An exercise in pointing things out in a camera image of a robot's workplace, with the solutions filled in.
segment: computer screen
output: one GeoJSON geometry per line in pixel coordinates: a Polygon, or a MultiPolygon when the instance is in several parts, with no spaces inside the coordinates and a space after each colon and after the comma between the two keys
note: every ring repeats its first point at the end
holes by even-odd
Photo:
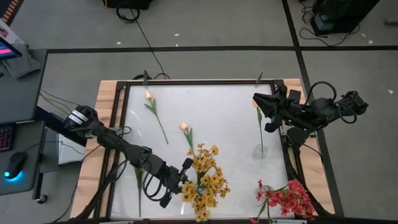
{"type": "Polygon", "coordinates": [[[0,37],[0,60],[20,57],[22,54],[0,37]]]}

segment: red flower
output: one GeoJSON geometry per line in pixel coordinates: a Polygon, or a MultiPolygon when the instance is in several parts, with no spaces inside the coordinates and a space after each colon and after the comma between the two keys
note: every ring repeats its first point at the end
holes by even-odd
{"type": "Polygon", "coordinates": [[[262,190],[262,181],[259,180],[257,183],[259,183],[259,190],[262,190]]]}
{"type": "Polygon", "coordinates": [[[257,223],[257,220],[255,220],[255,219],[253,219],[253,218],[249,218],[249,220],[250,220],[250,222],[253,223],[253,224],[256,224],[256,223],[257,223]]]}
{"type": "MultiPolygon", "coordinates": [[[[259,188],[262,188],[262,182],[259,180],[259,188]]],[[[298,180],[291,180],[287,183],[287,187],[278,191],[258,191],[257,201],[265,195],[269,206],[281,206],[281,213],[286,216],[289,212],[294,212],[296,215],[303,215],[304,218],[312,218],[312,213],[315,212],[303,185],[298,180]]]]}
{"type": "Polygon", "coordinates": [[[284,208],[284,207],[282,207],[280,210],[282,211],[281,215],[283,215],[283,216],[286,216],[288,214],[288,212],[289,212],[289,209],[288,208],[284,208]]]}
{"type": "Polygon", "coordinates": [[[263,194],[264,194],[264,192],[262,192],[262,191],[260,191],[260,190],[257,192],[256,200],[257,200],[258,202],[261,200],[263,194]]]}
{"type": "Polygon", "coordinates": [[[269,192],[269,190],[266,191],[265,196],[266,196],[266,197],[271,197],[271,193],[269,192]]]}

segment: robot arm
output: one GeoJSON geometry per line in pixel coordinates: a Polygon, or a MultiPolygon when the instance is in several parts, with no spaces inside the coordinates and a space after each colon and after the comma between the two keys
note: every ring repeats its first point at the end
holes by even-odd
{"type": "MultiPolygon", "coordinates": [[[[71,131],[76,131],[83,138],[88,138],[87,135],[96,136],[98,144],[106,149],[120,151],[132,166],[137,169],[143,168],[148,174],[159,179],[160,183],[167,190],[161,199],[154,201],[160,201],[160,205],[164,208],[171,200],[171,193],[178,194],[181,192],[179,183],[184,183],[188,180],[185,172],[193,163],[191,159],[185,160],[181,171],[173,166],[167,166],[165,161],[152,153],[152,149],[130,144],[119,137],[115,131],[105,127],[99,121],[97,112],[89,106],[77,106],[65,120],[65,127],[71,131]]],[[[108,176],[105,182],[110,182],[111,178],[113,177],[108,176]]]]}
{"type": "Polygon", "coordinates": [[[315,83],[308,92],[308,99],[303,105],[300,104],[300,97],[301,92],[296,90],[291,90],[287,97],[287,87],[283,84],[279,85],[273,95],[255,93],[253,96],[264,116],[271,119],[271,122],[266,124],[265,130],[270,133],[274,132],[283,125],[282,121],[285,121],[286,125],[293,126],[287,131],[288,137],[299,146],[312,132],[323,129],[339,118],[348,124],[355,123],[357,116],[365,113],[369,106],[357,91],[349,91],[341,96],[341,100],[335,101],[336,90],[327,82],[315,83]],[[313,87],[321,83],[332,88],[333,98],[319,98],[307,105],[313,87]],[[347,116],[354,116],[354,120],[347,121],[345,119],[347,116]]]}

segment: gray carpet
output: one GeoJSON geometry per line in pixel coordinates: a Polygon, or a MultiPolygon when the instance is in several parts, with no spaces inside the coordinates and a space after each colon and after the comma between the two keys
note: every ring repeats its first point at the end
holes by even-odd
{"type": "MultiPolygon", "coordinates": [[[[293,0],[289,6],[299,31],[304,27],[302,6],[293,0]]],[[[373,45],[397,45],[398,29],[383,24],[397,8],[395,1],[382,0],[365,18],[361,31],[343,45],[368,45],[369,40],[373,45]]],[[[142,13],[140,23],[154,47],[292,45],[280,0],[156,0],[142,13]]],[[[147,47],[137,25],[120,22],[114,9],[105,8],[100,0],[25,0],[11,28],[32,48],[147,47]]],[[[331,35],[328,41],[341,38],[331,35]]],[[[320,45],[317,40],[299,41],[320,45]]],[[[393,136],[397,52],[303,55],[311,83],[329,81],[339,94],[358,90],[370,104],[356,124],[337,121],[325,130],[346,216],[398,220],[393,136]]],[[[301,77],[294,52],[162,52],[157,56],[172,78],[256,78],[261,72],[263,78],[301,77]]],[[[144,69],[151,75],[160,72],[150,53],[50,54],[43,89],[94,106],[100,80],[130,79],[144,69]]],[[[316,97],[329,94],[328,88],[315,89],[316,97]]],[[[39,105],[63,116],[42,100],[39,105]]],[[[43,193],[50,199],[44,205],[31,200],[32,192],[0,197],[0,223],[45,223],[58,217],[68,206],[78,170],[74,165],[45,175],[43,193]]]]}

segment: computer mouse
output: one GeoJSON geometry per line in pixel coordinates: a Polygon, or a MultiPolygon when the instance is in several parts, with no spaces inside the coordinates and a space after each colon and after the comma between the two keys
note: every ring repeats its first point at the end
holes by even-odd
{"type": "Polygon", "coordinates": [[[26,152],[14,153],[8,160],[8,165],[6,167],[6,170],[4,171],[4,176],[7,179],[15,178],[22,170],[26,157],[26,152]]]}

